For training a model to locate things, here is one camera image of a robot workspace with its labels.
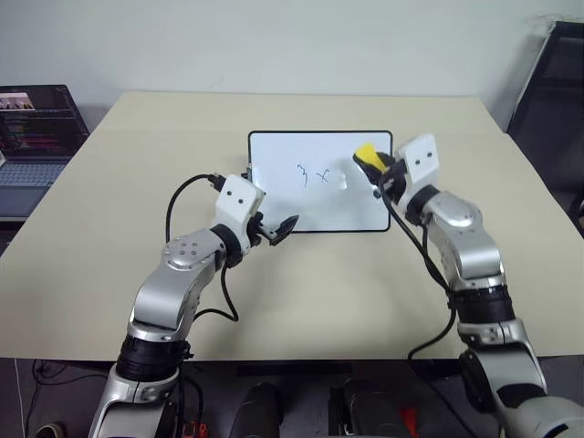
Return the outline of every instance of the laptop screen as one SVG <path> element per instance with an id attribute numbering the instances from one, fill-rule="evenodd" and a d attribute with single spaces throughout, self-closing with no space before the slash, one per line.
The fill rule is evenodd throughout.
<path id="1" fill-rule="evenodd" d="M 65 85 L 0 87 L 0 151 L 6 158 L 71 157 L 88 136 Z"/>

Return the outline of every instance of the wire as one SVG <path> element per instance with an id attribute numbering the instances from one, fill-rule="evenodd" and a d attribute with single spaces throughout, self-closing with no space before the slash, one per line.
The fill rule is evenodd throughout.
<path id="1" fill-rule="evenodd" d="M 446 292 L 446 295 L 449 295 L 450 288 L 446 284 L 446 280 L 444 280 L 444 278 L 442 277 L 442 274 L 440 273 L 440 270 L 438 269 L 438 267 L 436 266 L 434 261 L 428 256 L 427 250 L 424 250 L 422 244 L 420 244 L 420 242 L 418 241 L 418 238 L 412 232 L 410 227 L 408 227 L 408 225 L 400 218 L 400 216 L 393 209 L 393 206 L 391 205 L 391 199 L 388 196 L 387 192 L 385 192 L 385 188 L 383 187 L 385 185 L 385 183 L 390 178 L 391 178 L 391 174 L 389 172 L 386 172 L 380 177 L 380 180 L 379 180 L 378 188 L 379 188 L 379 191 L 381 194 L 381 199 L 383 200 L 383 203 L 385 204 L 388 211 L 390 212 L 390 215 L 393 218 L 393 220 L 395 220 L 395 222 L 400 226 L 400 228 L 403 230 L 403 232 L 410 238 L 413 245 L 416 247 L 418 252 L 422 255 L 423 261 L 426 264 L 426 268 L 428 269 L 430 276 L 433 278 L 433 280 L 436 283 L 438 283 L 438 285 L 440 285 L 440 287 L 442 289 L 444 289 L 444 292 Z"/>
<path id="2" fill-rule="evenodd" d="M 195 175 L 192 178 L 189 178 L 185 182 L 183 182 L 178 189 L 172 194 L 171 200 L 168 202 L 168 208 L 166 209 L 166 222 L 164 226 L 164 242 L 167 244 L 171 241 L 171 217 L 172 217 L 172 208 L 174 207 L 174 203 L 176 202 L 176 198 L 179 197 L 179 194 L 186 189 L 189 185 L 194 183 L 195 181 L 208 179 L 212 175 L 207 173 L 201 173 L 200 175 Z"/>
<path id="3" fill-rule="evenodd" d="M 451 330 L 451 328 L 453 327 L 455 320 L 456 320 L 456 309 L 454 307 L 451 307 L 450 318 L 448 319 L 448 323 L 446 324 L 446 327 L 444 327 L 443 330 L 438 335 L 436 335 L 434 338 L 428 340 L 427 342 L 424 342 L 423 344 L 419 345 L 415 349 L 412 349 L 408 353 L 408 365 L 410 365 L 410 368 L 412 368 L 413 372 L 416 373 L 416 375 L 434 392 L 434 394 L 436 394 L 438 396 L 438 398 L 442 401 L 442 403 L 444 403 L 444 406 L 446 406 L 446 408 L 448 408 L 448 411 L 450 411 L 450 413 L 460 423 L 460 425 L 463 426 L 463 428 L 468 432 L 468 434 L 470 436 L 472 436 L 473 438 L 476 438 L 475 432 L 470 428 L 470 426 L 467 424 L 467 422 L 464 420 L 464 418 L 461 417 L 461 415 L 456 411 L 456 409 L 448 401 L 448 399 L 446 399 L 446 397 L 444 397 L 444 395 L 440 392 L 440 390 L 431 381 L 426 379 L 426 377 L 422 374 L 422 372 L 416 368 L 416 366 L 413 362 L 413 356 L 416 353 L 422 351 L 423 349 L 430 347 L 431 345 L 433 345 L 436 342 L 438 342 L 439 340 L 441 340 L 444 336 L 446 336 L 448 334 L 448 332 Z"/>
<path id="4" fill-rule="evenodd" d="M 206 308 L 205 310 L 201 310 L 194 315 L 193 322 L 200 318 L 202 315 L 207 313 L 215 313 L 217 315 L 221 315 L 224 318 L 229 319 L 230 321 L 237 322 L 239 320 L 239 315 L 237 314 L 237 310 L 235 309 L 234 303 L 229 297 L 229 291 L 227 290 L 227 284 L 225 283 L 225 272 L 227 271 L 227 264 L 223 265 L 223 269 L 221 269 L 221 290 L 223 290 L 223 296 L 225 297 L 225 301 L 227 302 L 227 306 L 231 310 L 232 315 L 223 312 L 217 308 Z"/>
<path id="5" fill-rule="evenodd" d="M 176 429 L 174 431 L 174 438 L 182 438 L 184 426 L 184 376 L 183 365 L 179 365 L 179 411 L 176 419 Z"/>
<path id="6" fill-rule="evenodd" d="M 26 438 L 25 431 L 25 409 L 22 404 L 22 392 L 20 391 L 20 375 L 18 374 L 18 363 L 15 358 L 15 371 L 16 371 L 16 387 L 18 388 L 18 401 L 20 402 L 20 425 L 22 426 L 22 436 Z"/>
<path id="7" fill-rule="evenodd" d="M 386 172 L 380 178 L 379 189 L 380 189 L 381 199 L 383 200 L 383 203 L 385 204 L 388 211 L 390 212 L 391 217 L 393 217 L 395 222 L 400 226 L 400 228 L 403 230 L 403 232 L 410 238 L 413 245 L 416 247 L 416 249 L 422 255 L 424 264 L 426 265 L 426 269 L 428 270 L 428 273 L 430 274 L 432 279 L 442 289 L 444 289 L 444 292 L 446 293 L 446 296 L 448 297 L 448 308 L 450 309 L 450 317 L 448 319 L 448 322 L 446 323 L 446 326 L 442 329 L 442 331 L 440 333 L 438 333 L 438 335 L 436 335 L 432 339 L 430 339 L 430 340 L 420 344 L 419 346 L 413 348 L 408 353 L 407 362 L 408 362 L 408 365 L 410 365 L 410 368 L 412 368 L 413 372 L 418 376 L 418 378 L 420 378 L 420 380 L 422 380 L 434 392 L 434 394 L 436 394 L 436 396 L 438 396 L 438 398 L 444 403 L 444 406 L 446 406 L 448 411 L 450 411 L 450 413 L 453 415 L 453 417 L 461 424 L 461 426 L 463 426 L 463 428 L 468 432 L 468 434 L 470 436 L 472 436 L 473 438 L 476 438 L 475 432 L 470 428 L 470 426 L 466 423 L 466 421 L 463 419 L 463 417 L 461 417 L 461 415 L 456 411 L 456 409 L 446 399 L 446 397 L 444 397 L 444 395 L 440 392 L 440 390 L 438 390 L 438 388 L 431 381 L 426 379 L 426 377 L 418 369 L 416 369 L 415 364 L 413 362 L 413 357 L 417 353 L 419 353 L 423 349 L 427 349 L 428 347 L 432 346 L 433 344 L 439 342 L 450 332 L 450 330 L 454 326 L 454 322 L 456 321 L 456 308 L 453 306 L 452 300 L 451 300 L 452 291 L 450 290 L 450 288 L 449 288 L 448 284 L 446 283 L 446 280 L 442 276 L 440 270 L 438 269 L 438 267 L 436 266 L 434 261 L 428 255 L 428 227 L 426 225 L 422 226 L 422 243 L 420 244 L 420 241 L 417 239 L 415 234 L 408 227 L 408 225 L 398 216 L 396 211 L 393 209 L 393 206 L 391 205 L 391 199 L 389 198 L 388 194 L 385 192 L 385 189 L 383 187 L 385 185 L 385 183 L 391 177 L 392 177 L 391 173 Z"/>
<path id="8" fill-rule="evenodd" d="M 25 420 L 25 425 L 24 425 L 25 436 L 28 436 L 30 417 L 32 416 L 32 413 L 37 406 L 37 401 L 38 401 L 38 397 L 40 395 L 41 387 L 67 385 L 67 384 L 73 383 L 74 381 L 82 381 L 84 379 L 90 379 L 90 378 L 95 378 L 95 377 L 101 377 L 102 379 L 105 379 L 105 380 L 108 378 L 104 374 L 93 373 L 93 374 L 86 374 L 85 376 L 79 376 L 75 379 L 70 379 L 67 381 L 47 381 L 49 379 L 56 378 L 56 376 L 62 374 L 63 371 L 65 371 L 65 369 L 68 367 L 68 365 L 63 365 L 61 367 L 61 369 L 57 370 L 56 372 L 53 372 L 52 374 L 49 374 L 46 371 L 47 364 L 48 363 L 46 360 L 38 360 L 38 359 L 33 360 L 33 363 L 32 363 L 32 367 L 31 367 L 32 370 L 31 371 L 32 371 L 33 378 L 35 379 L 35 391 L 33 392 L 33 396 L 30 399 L 30 405 L 28 406 L 28 413 L 26 414 L 26 420 Z"/>
<path id="9" fill-rule="evenodd" d="M 201 420 L 203 418 L 203 404 L 204 404 L 203 389 L 201 389 L 201 386 L 199 385 L 199 383 L 197 383 L 197 381 L 195 379 L 193 379 L 192 377 L 189 377 L 186 374 L 184 374 L 183 378 L 187 382 L 191 383 L 197 391 L 197 398 L 199 400 L 199 410 L 197 411 L 197 427 L 196 427 L 196 430 L 194 432 L 193 438 L 198 438 L 199 437 L 199 430 L 201 429 Z"/>

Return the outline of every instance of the beige tabletop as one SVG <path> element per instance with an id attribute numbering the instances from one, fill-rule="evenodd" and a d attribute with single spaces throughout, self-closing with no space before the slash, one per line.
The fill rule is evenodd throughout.
<path id="1" fill-rule="evenodd" d="M 391 130 L 395 146 L 436 135 L 438 186 L 483 211 L 537 354 L 584 353 L 584 241 L 478 99 L 132 92 L 0 258 L 0 356 L 114 360 L 182 181 L 243 171 L 251 130 L 365 129 Z M 208 226 L 216 196 L 206 182 L 186 190 L 172 232 Z M 218 280 L 200 308 L 225 308 Z M 395 225 L 263 244 L 227 283 L 241 320 L 198 320 L 189 340 L 199 360 L 400 359 L 448 318 L 443 292 Z M 463 348 L 451 333 L 423 356 Z"/>

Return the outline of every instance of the silver robot arm segment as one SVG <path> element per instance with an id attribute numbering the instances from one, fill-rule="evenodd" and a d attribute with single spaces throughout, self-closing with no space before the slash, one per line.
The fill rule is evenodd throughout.
<path id="1" fill-rule="evenodd" d="M 480 412 L 492 413 L 508 437 L 584 436 L 584 408 L 548 396 L 525 326 L 515 316 L 501 255 L 483 228 L 480 210 L 434 187 L 439 167 L 434 137 L 415 138 L 397 155 L 398 161 L 385 171 L 391 178 L 383 190 L 406 219 L 427 227 L 440 252 L 460 321 L 458 334 L 468 346 L 460 363 L 469 402 Z"/>
<path id="2" fill-rule="evenodd" d="M 163 417 L 174 416 L 168 400 L 181 363 L 191 357 L 185 339 L 201 292 L 222 266 L 225 269 L 240 263 L 251 247 L 260 243 L 259 235 L 277 245 L 296 224 L 297 216 L 293 216 L 277 230 L 266 229 L 258 212 L 264 192 L 239 176 L 225 179 L 214 175 L 213 179 L 221 193 L 211 228 L 167 243 L 158 267 L 138 291 L 127 336 L 109 372 L 90 438 L 154 438 L 172 433 L 172 421 Z"/>

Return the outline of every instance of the laptop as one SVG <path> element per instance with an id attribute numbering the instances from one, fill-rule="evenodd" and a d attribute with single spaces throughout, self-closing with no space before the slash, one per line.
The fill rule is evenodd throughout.
<path id="1" fill-rule="evenodd" d="M 88 136 L 65 85 L 0 87 L 0 222 L 24 222 Z"/>

